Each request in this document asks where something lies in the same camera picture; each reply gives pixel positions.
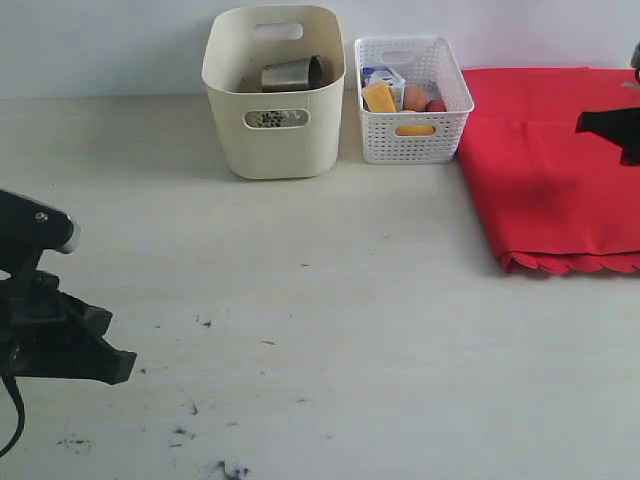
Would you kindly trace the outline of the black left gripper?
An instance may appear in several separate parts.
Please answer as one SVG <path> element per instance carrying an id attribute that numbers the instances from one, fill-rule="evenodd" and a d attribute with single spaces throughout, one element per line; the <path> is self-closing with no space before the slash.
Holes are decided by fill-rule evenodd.
<path id="1" fill-rule="evenodd" d="M 38 272 L 27 286 L 1 283 L 1 372 L 14 376 L 126 382 L 137 354 L 105 339 L 112 314 L 58 290 Z"/>

